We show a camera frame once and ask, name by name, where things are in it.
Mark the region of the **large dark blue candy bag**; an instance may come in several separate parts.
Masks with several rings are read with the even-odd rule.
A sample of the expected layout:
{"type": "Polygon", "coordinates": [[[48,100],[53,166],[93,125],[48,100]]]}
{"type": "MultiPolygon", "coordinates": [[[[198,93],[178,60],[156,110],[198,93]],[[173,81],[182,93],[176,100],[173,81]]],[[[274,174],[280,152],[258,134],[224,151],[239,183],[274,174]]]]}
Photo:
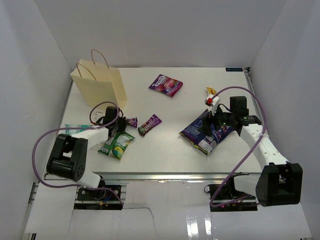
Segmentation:
{"type": "Polygon", "coordinates": [[[195,148],[207,156],[222,142],[231,132],[235,130],[228,125],[222,125],[220,128],[215,128],[213,124],[210,125],[211,136],[200,132],[199,128],[203,126],[203,118],[207,117],[209,110],[206,109],[199,115],[192,123],[184,128],[179,134],[187,139],[195,148]]]}

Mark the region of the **green Fox's spring tea bag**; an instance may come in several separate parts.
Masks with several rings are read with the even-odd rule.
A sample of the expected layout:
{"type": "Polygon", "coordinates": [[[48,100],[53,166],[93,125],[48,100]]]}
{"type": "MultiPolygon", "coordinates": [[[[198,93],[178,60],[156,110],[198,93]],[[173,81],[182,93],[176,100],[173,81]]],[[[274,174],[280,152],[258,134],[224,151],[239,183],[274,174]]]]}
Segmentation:
{"type": "Polygon", "coordinates": [[[106,141],[97,152],[121,160],[127,147],[134,139],[135,137],[127,132],[118,132],[113,138],[106,141]]]}

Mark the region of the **teal Fox's candy bag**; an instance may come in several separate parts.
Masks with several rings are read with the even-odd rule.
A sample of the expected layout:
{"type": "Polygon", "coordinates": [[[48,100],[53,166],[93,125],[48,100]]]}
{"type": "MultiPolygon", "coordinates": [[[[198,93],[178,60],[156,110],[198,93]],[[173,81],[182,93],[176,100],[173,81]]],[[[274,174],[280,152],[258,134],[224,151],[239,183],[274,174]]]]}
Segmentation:
{"type": "Polygon", "coordinates": [[[87,125],[87,124],[65,124],[64,126],[66,129],[63,131],[63,133],[67,135],[81,133],[86,129],[92,128],[92,125],[87,125]]]}

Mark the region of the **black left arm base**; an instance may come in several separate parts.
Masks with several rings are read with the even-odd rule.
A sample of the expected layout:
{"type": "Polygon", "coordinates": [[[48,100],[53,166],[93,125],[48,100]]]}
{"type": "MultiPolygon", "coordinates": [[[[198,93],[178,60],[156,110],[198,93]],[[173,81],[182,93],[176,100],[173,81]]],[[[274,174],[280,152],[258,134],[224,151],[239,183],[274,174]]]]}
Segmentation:
{"type": "Polygon", "coordinates": [[[122,210],[123,206],[117,197],[108,190],[88,190],[79,188],[74,202],[75,210],[122,210]]]}

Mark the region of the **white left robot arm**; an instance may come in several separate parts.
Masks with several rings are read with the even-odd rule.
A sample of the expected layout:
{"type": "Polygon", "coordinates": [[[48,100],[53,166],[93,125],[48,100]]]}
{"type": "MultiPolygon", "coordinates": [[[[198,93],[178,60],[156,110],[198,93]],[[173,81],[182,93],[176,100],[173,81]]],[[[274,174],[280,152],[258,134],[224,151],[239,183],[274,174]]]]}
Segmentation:
{"type": "Polygon", "coordinates": [[[87,169],[87,152],[92,147],[108,141],[117,130],[126,126],[126,118],[117,106],[108,106],[105,115],[91,127],[71,127],[80,130],[75,134],[59,134],[54,142],[46,165],[47,173],[72,180],[77,186],[88,189],[94,199],[105,196],[102,177],[87,169]]]}

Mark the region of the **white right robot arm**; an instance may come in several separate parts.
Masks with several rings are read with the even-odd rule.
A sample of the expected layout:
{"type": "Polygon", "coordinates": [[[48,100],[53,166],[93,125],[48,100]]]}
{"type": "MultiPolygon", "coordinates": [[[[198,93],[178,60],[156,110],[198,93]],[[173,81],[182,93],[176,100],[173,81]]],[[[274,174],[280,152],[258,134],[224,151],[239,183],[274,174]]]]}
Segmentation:
{"type": "Polygon", "coordinates": [[[265,134],[266,130],[259,118],[249,114],[246,97],[232,96],[226,112],[220,108],[219,97],[213,94],[206,98],[205,104],[211,107],[211,111],[202,119],[199,131],[211,136],[211,126],[217,130],[224,126],[231,127],[250,147],[245,157],[253,154],[261,168],[260,176],[232,170],[211,200],[215,200],[226,186],[226,195],[233,200],[244,193],[246,197],[256,197],[263,207],[298,204],[301,200],[303,169],[298,163],[291,163],[276,149],[265,134]]]}

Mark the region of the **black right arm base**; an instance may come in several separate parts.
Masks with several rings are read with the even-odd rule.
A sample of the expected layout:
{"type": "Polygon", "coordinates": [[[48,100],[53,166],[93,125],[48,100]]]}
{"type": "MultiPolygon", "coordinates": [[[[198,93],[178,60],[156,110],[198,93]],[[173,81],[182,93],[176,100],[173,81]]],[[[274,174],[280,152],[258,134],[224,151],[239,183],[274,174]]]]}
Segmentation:
{"type": "MultiPolygon", "coordinates": [[[[208,174],[205,177],[207,184],[205,185],[203,191],[209,195],[211,199],[218,189],[220,184],[223,182],[227,175],[226,174],[208,174]]],[[[217,194],[214,199],[213,204],[218,205],[224,203],[224,206],[210,207],[210,211],[213,212],[253,212],[258,210],[258,202],[254,196],[248,197],[248,194],[237,191],[231,183],[225,183],[222,189],[217,194]],[[226,202],[236,200],[238,198],[245,197],[244,199],[238,200],[236,202],[225,204],[226,202]]]]}

